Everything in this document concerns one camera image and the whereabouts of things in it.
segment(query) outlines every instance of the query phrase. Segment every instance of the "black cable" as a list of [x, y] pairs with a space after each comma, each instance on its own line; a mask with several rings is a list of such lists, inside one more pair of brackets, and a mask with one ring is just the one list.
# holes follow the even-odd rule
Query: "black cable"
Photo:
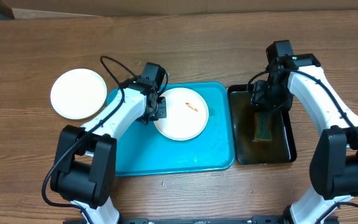
[[250, 89], [250, 86], [251, 86], [252, 81], [254, 81], [254, 80], [255, 80], [256, 78], [258, 78], [259, 76], [265, 75], [265, 74], [267, 74], [267, 73], [270, 73], [270, 71], [266, 70], [266, 71], [263, 71], [263, 72], [260, 72], [260, 73], [258, 73], [258, 74], [256, 74], [256, 75], [254, 75], [254, 77], [252, 77], [252, 78], [248, 81], [247, 91], [248, 91], [249, 93], [252, 93], [253, 90]]
[[133, 71], [131, 71], [128, 67], [126, 67], [124, 64], [122, 64], [121, 62], [117, 61], [114, 58], [102, 55], [100, 56], [100, 62], [103, 64], [103, 67], [108, 71], [108, 73], [113, 77], [114, 75], [110, 72], [110, 70], [108, 70], [107, 66], [103, 63], [103, 58], [112, 60], [113, 62], [116, 62], [117, 64], [119, 64], [122, 68], [124, 68], [125, 70], [127, 70], [127, 72], [129, 72], [134, 78], [137, 78], [137, 76], [135, 75], [135, 73]]
[[271, 112], [271, 113], [274, 113], [274, 112], [278, 111], [287, 101], [288, 101], [288, 100], [284, 101], [284, 103], [282, 103], [280, 106], [274, 108], [274, 109], [271, 110], [270, 112]]
[[165, 92], [165, 89], [167, 88], [167, 85], [168, 85], [169, 74], [168, 74], [168, 72], [165, 72], [164, 75], [165, 75], [165, 86], [162, 88], [161, 91], [159, 91], [159, 92], [157, 93], [158, 96], [161, 96], [161, 94]]
[[80, 209], [81, 213], [84, 213], [85, 218], [88, 220], [88, 222], [90, 224], [93, 224], [92, 220], [90, 219], [90, 216], [88, 214], [88, 212], [86, 211], [86, 209], [84, 209], [82, 206], [80, 205], [74, 205], [74, 204], [65, 204], [65, 203], [55, 203], [55, 202], [51, 202], [46, 194], [46, 189], [47, 189], [47, 185], [48, 185], [48, 181], [50, 179], [50, 177], [52, 176], [52, 172], [56, 169], [56, 167], [62, 162], [62, 160], [64, 160], [64, 158], [66, 158], [66, 156], [68, 154], [71, 154], [73, 151], [78, 149], [78, 146], [85, 141], [89, 135], [91, 135], [93, 133], [93, 131], [97, 130], [100, 126], [102, 126], [120, 107], [121, 105], [124, 103], [125, 100], [125, 93], [124, 90], [121, 87], [121, 84], [119, 83], [118, 79], [112, 74], [112, 72], [110, 71], [110, 69], [106, 66], [106, 64], [103, 62], [103, 59], [109, 59], [112, 60], [113, 62], [116, 62], [117, 64], [119, 64], [120, 66], [122, 66], [123, 68], [125, 68], [129, 73], [131, 73], [133, 76], [135, 76], [135, 74], [130, 71], [127, 67], [125, 67], [125, 65], [123, 65], [121, 62], [118, 62], [117, 60], [108, 57], [108, 56], [104, 56], [102, 55], [100, 57], [100, 62], [102, 63], [103, 67], [106, 69], [106, 71], [110, 74], [110, 76], [112, 77], [112, 79], [114, 79], [114, 81], [117, 83], [118, 88], [121, 90], [121, 95], [122, 98], [120, 100], [120, 102], [118, 103], [118, 105], [102, 120], [99, 121], [99, 123], [97, 125], [95, 125], [93, 128], [91, 128], [88, 132], [86, 132], [82, 137], [80, 137], [62, 156], [61, 158], [52, 166], [52, 168], [49, 170], [47, 176], [45, 177], [45, 180], [42, 184], [42, 190], [41, 190], [41, 194], [42, 194], [42, 198], [44, 199], [45, 203], [47, 203], [48, 205], [54, 206], [54, 207], [63, 207], [63, 208], [78, 208]]
[[315, 224], [320, 224], [320, 222], [323, 221], [323, 219], [325, 219], [329, 214], [331, 214], [331, 212], [333, 212], [336, 207], [340, 208], [341, 205], [348, 205], [348, 206], [358, 208], [358, 204], [356, 204], [356, 203], [352, 203], [352, 202], [336, 202], [336, 203], [334, 203], [334, 205], [332, 205], [328, 210], [326, 210], [326, 212], [324, 212], [316, 220]]

